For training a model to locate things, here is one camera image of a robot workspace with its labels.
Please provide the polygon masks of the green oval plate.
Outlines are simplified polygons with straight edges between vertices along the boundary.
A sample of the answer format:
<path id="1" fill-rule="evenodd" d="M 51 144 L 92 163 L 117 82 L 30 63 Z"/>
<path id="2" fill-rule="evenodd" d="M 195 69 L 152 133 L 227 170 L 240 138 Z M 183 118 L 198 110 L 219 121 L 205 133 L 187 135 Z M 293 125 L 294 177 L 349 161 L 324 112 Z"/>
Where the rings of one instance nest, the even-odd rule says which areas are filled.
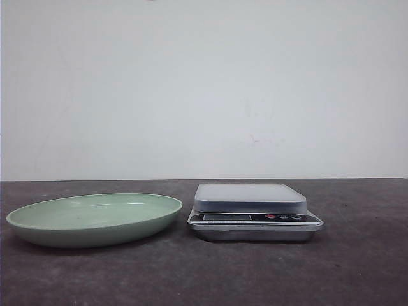
<path id="1" fill-rule="evenodd" d="M 181 209 L 180 200 L 159 194 L 89 194 L 33 203 L 10 212 L 6 221 L 32 244 L 91 248 L 155 235 Z"/>

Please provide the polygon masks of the silver digital kitchen scale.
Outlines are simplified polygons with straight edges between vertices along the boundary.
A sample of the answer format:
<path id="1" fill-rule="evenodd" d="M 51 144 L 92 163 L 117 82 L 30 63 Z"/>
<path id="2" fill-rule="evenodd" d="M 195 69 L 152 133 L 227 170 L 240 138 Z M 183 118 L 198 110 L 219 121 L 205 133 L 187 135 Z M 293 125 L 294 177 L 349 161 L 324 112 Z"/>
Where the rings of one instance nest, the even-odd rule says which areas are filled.
<path id="1" fill-rule="evenodd" d="M 284 184 L 200 184 L 189 227 L 208 241 L 310 240 L 324 222 Z"/>

